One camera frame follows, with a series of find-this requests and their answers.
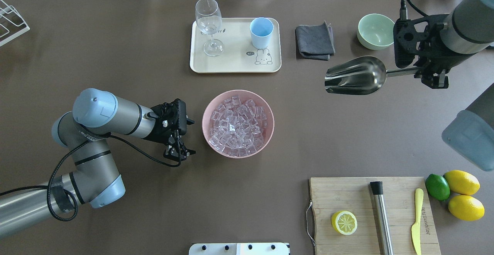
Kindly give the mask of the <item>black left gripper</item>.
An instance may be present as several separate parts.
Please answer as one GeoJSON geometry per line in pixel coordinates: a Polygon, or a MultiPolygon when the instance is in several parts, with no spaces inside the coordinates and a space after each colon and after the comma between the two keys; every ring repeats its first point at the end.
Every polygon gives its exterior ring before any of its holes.
{"type": "Polygon", "coordinates": [[[174,161],[186,160],[196,151],[188,149],[181,137],[187,133],[187,127],[195,122],[188,118],[186,103],[181,99],[175,99],[171,103],[163,103],[151,108],[151,112],[145,114],[145,118],[154,120],[154,126],[145,140],[166,144],[167,149],[163,156],[174,161]]]}

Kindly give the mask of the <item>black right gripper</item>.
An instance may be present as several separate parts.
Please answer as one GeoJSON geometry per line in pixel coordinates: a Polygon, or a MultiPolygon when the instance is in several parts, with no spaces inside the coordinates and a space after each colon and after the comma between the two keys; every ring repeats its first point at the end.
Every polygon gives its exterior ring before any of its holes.
{"type": "Polygon", "coordinates": [[[394,25],[394,57],[398,69],[422,67],[415,79],[432,89],[449,87],[450,69],[475,55],[451,50],[441,39],[441,31],[454,31],[447,14],[417,20],[397,20],[394,25]]]}

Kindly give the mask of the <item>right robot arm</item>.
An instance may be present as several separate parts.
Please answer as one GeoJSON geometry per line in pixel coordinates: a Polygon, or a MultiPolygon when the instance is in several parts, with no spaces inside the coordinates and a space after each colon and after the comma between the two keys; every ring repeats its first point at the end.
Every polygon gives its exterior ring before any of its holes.
{"type": "MultiPolygon", "coordinates": [[[[393,28],[395,64],[403,69],[418,57],[414,76],[432,89],[447,88],[452,67],[493,43],[493,9],[494,0],[462,0],[450,14],[409,20],[402,7],[393,28]]],[[[493,170],[493,86],[457,114],[442,139],[478,168],[493,170]]]]}

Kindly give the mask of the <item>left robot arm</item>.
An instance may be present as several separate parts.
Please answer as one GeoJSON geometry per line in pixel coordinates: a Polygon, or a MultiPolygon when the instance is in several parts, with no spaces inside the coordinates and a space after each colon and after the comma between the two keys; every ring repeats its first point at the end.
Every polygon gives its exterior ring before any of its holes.
{"type": "Polygon", "coordinates": [[[148,108],[108,91],[83,90],[72,111],[58,118],[52,127],[53,139],[69,153],[58,162],[49,180],[1,193],[1,238],[48,218],[71,221],[86,203],[97,209],[120,199],[125,185],[108,138],[129,144],[141,154],[141,149],[120,134],[164,144],[163,156],[173,163],[155,162],[178,167],[195,154],[182,140],[193,123],[180,99],[148,108]]]}

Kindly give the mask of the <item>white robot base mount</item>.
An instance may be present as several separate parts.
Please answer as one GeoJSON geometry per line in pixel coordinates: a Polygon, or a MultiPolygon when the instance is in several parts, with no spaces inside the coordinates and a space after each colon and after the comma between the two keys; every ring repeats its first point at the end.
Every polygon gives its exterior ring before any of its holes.
{"type": "Polygon", "coordinates": [[[196,243],[189,248],[189,255],[290,255],[289,243],[196,243]]]}

